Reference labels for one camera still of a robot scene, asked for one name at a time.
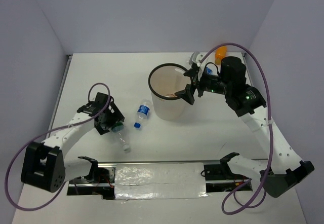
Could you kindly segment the green label clear plastic bottle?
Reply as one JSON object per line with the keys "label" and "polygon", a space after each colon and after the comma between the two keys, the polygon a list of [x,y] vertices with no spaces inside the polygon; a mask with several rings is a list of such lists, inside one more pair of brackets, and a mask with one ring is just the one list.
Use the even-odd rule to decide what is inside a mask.
{"label": "green label clear plastic bottle", "polygon": [[123,151],[129,153],[131,151],[131,146],[125,125],[122,122],[116,123],[111,130],[115,140],[121,145]]}

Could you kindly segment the orange juice bottle white cap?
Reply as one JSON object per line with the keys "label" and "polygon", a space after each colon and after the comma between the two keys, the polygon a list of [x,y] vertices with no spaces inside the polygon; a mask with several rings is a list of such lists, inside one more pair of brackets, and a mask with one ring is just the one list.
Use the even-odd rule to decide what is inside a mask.
{"label": "orange juice bottle white cap", "polygon": [[167,98],[176,98],[178,96],[175,95],[175,94],[167,94],[167,95],[165,95],[165,97],[167,97]]}

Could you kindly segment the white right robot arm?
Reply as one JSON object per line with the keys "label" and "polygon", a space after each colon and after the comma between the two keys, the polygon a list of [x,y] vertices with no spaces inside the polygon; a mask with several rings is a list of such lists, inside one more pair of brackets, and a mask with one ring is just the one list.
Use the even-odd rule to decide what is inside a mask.
{"label": "white right robot arm", "polygon": [[248,126],[262,149],[272,155],[271,165],[267,166],[238,153],[230,153],[220,160],[220,173],[224,178],[231,179],[236,174],[253,180],[264,178],[263,189],[277,198],[314,171],[314,165],[302,160],[270,118],[259,90],[247,84],[246,66],[238,57],[223,58],[216,75],[208,74],[199,62],[190,65],[184,73],[190,83],[184,90],[176,92],[176,96],[193,104],[195,92],[199,97],[204,92],[224,95],[227,105]]}

